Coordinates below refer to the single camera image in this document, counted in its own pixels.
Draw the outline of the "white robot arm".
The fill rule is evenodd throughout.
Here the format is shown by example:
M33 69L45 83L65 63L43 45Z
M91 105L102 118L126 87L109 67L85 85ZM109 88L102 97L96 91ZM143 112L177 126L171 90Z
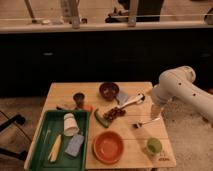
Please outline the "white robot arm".
M163 106L171 98L177 97L192 105L213 124L213 95L195 86L195 79L196 73L189 66L162 72L158 84L151 90L152 101L157 106Z

